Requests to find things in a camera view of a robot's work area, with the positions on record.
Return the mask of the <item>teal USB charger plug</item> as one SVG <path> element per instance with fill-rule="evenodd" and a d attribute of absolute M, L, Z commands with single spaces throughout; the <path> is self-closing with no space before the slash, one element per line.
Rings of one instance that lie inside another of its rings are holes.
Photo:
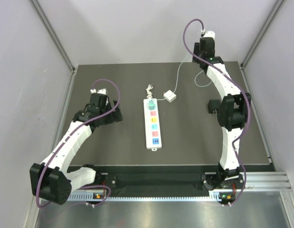
<path fill-rule="evenodd" d="M 155 102 L 154 102 L 154 100 L 149 100 L 148 101 L 148 108 L 149 108 L 149 110 L 154 110 L 155 109 Z"/>

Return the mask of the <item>white square charger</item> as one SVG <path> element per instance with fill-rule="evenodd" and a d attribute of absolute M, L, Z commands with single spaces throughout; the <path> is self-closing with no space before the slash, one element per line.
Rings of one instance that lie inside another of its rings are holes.
<path fill-rule="evenodd" d="M 176 94 L 171 90 L 168 90 L 163 94 L 163 98 L 167 100 L 169 103 L 173 102 L 176 99 Z"/>

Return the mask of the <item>white power strip coloured sockets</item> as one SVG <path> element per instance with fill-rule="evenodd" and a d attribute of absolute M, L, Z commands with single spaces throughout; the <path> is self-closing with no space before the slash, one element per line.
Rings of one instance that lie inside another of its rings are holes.
<path fill-rule="evenodd" d="M 155 109 L 149 110 L 148 101 L 154 100 Z M 143 100 L 146 148 L 153 152 L 162 148 L 161 129 L 157 99 Z"/>

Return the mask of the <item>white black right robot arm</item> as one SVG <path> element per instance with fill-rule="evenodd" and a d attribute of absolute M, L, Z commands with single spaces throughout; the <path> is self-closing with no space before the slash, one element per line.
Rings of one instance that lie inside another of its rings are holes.
<path fill-rule="evenodd" d="M 202 176 L 203 185 L 208 190 L 218 186 L 227 188 L 241 178 L 239 162 L 239 137 L 249 122 L 250 93 L 244 93 L 226 70 L 224 61 L 215 55 L 215 40 L 204 35 L 194 46 L 194 61 L 211 79 L 219 100 L 208 102 L 208 112 L 217 114 L 218 124 L 223 132 L 222 155 L 215 175 Z"/>

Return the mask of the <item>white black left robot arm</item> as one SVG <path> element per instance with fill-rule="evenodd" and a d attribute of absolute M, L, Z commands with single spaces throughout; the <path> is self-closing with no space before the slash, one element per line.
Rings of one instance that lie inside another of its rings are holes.
<path fill-rule="evenodd" d="M 89 103 L 74 115 L 56 148 L 40 164 L 31 166 L 31 189 L 36 199 L 62 205 L 73 191 L 85 185 L 94 189 L 101 186 L 102 176 L 93 165 L 67 171 L 82 144 L 96 128 L 123 120 L 118 101 L 111 103 L 106 89 L 93 89 L 91 93 Z"/>

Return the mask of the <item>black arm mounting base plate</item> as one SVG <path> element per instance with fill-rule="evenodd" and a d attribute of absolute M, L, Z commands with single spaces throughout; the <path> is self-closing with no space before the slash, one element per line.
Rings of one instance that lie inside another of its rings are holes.
<path fill-rule="evenodd" d="M 214 190 L 216 188 L 229 188 L 233 184 L 242 187 L 244 175 L 240 168 L 234 171 L 223 171 L 220 166 L 195 165 L 146 165 L 146 166 L 93 166 L 96 177 L 106 176 L 116 189 L 132 186 L 182 186 L 193 187 L 198 190 Z"/>

